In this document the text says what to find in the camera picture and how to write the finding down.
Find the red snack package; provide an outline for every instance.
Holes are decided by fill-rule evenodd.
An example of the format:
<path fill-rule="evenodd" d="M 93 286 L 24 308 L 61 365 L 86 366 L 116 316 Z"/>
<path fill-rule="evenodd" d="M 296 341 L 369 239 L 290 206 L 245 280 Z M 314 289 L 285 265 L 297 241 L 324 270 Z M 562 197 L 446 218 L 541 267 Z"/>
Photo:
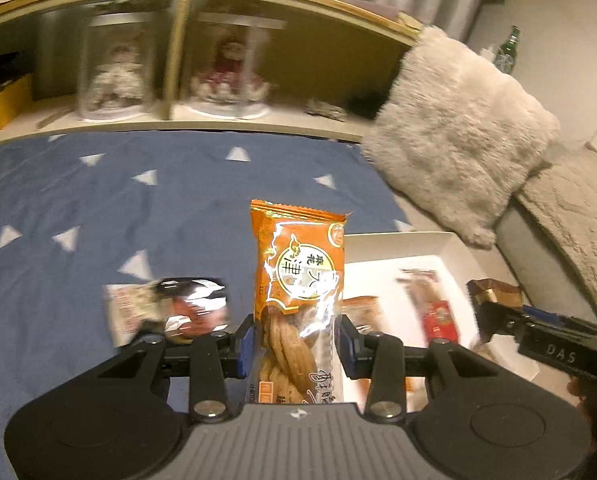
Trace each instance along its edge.
<path fill-rule="evenodd" d="M 450 310 L 450 304 L 442 299 L 440 279 L 434 270 L 402 269 L 399 279 L 415 304 L 425 336 L 429 341 L 445 338 L 459 342 L 459 332 Z"/>

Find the blue bedsheet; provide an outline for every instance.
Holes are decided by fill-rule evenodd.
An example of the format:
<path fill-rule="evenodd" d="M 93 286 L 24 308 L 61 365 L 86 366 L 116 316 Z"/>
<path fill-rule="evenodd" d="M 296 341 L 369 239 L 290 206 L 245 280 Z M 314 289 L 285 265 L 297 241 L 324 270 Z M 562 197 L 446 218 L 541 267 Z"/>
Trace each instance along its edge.
<path fill-rule="evenodd" d="M 15 410 L 114 354 L 103 285 L 216 276 L 234 325 L 252 311 L 253 198 L 352 212 L 347 233 L 407 222 L 345 143 L 130 132 L 0 146 L 0 480 L 14 478 L 3 430 Z M 173 381 L 175 409 L 185 410 L 185 384 Z"/>

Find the biscuit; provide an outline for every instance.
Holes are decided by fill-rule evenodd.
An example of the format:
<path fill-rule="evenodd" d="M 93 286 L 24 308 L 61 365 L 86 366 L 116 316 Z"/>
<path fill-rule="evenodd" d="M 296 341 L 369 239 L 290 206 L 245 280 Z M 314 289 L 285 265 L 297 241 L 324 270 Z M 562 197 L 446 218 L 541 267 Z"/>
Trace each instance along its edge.
<path fill-rule="evenodd" d="M 291 383 L 290 378 L 277 366 L 272 368 L 270 380 L 274 383 L 274 402 L 280 404 L 302 404 L 303 396 Z"/>
<path fill-rule="evenodd" d="M 287 325 L 282 319 L 282 316 L 283 314 L 280 312 L 270 312 L 270 346 L 272 347 L 272 351 L 274 351 L 274 356 L 276 357 L 280 370 L 282 370 L 285 375 L 290 375 L 290 369 L 288 368 L 288 362 L 283 351 L 283 343 L 281 339 L 282 328 Z"/>
<path fill-rule="evenodd" d="M 262 325 L 262 345 L 265 348 L 270 348 L 270 313 L 269 308 L 262 311 L 261 325 Z"/>
<path fill-rule="evenodd" d="M 262 359 L 261 370 L 259 371 L 259 380 L 268 382 L 270 380 L 270 373 L 274 368 L 274 359 L 271 356 L 265 356 Z"/>
<path fill-rule="evenodd" d="M 300 392 L 307 392 L 314 386 L 309 375 L 317 372 L 317 361 L 295 326 L 285 323 L 280 338 L 291 381 Z"/>

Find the snack wrapper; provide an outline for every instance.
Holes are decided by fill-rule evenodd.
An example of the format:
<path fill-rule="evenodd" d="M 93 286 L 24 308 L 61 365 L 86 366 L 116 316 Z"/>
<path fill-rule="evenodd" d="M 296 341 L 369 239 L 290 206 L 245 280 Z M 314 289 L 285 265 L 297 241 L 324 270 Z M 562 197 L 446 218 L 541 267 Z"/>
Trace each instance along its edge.
<path fill-rule="evenodd" d="M 215 278 L 167 278 L 146 285 L 107 285 L 108 321 L 114 346 L 142 333 L 189 344 L 229 324 L 226 285 Z"/>
<path fill-rule="evenodd" d="M 333 322 L 343 291 L 346 217 L 252 200 L 258 239 L 254 317 L 261 332 L 250 400 L 328 403 Z"/>
<path fill-rule="evenodd" d="M 459 342 L 459 332 L 454 323 L 450 303 L 444 300 L 441 280 L 435 270 L 402 269 L 405 285 L 421 319 L 425 336 L 429 341 L 440 337 Z"/>
<path fill-rule="evenodd" d="M 341 302 L 342 314 L 350 318 L 354 323 L 356 330 L 361 334 L 368 334 L 370 332 L 384 332 L 384 314 L 379 303 L 379 298 L 376 296 L 356 296 L 355 298 L 348 298 Z M 370 392 L 369 379 L 357 379 L 354 384 L 359 390 L 361 397 L 365 401 Z M 412 378 L 406 377 L 403 379 L 403 387 L 406 392 L 413 392 L 415 385 Z"/>

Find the doll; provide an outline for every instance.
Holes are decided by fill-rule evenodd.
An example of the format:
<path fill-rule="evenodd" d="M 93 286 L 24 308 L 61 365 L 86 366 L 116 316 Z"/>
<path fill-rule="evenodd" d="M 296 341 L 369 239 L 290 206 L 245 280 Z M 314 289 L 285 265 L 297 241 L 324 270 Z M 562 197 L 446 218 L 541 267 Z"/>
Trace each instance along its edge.
<path fill-rule="evenodd" d="M 117 110 L 141 104 L 144 82 L 138 47 L 133 41 L 116 43 L 108 50 L 107 63 L 96 67 L 87 95 L 87 107 L 95 110 Z"/>
<path fill-rule="evenodd" d="M 218 42 L 213 66 L 192 77 L 192 94 L 203 101 L 234 104 L 241 100 L 242 73 L 247 46 L 235 36 Z M 251 74 L 244 91 L 248 102 L 261 102 L 270 91 L 270 84 Z"/>

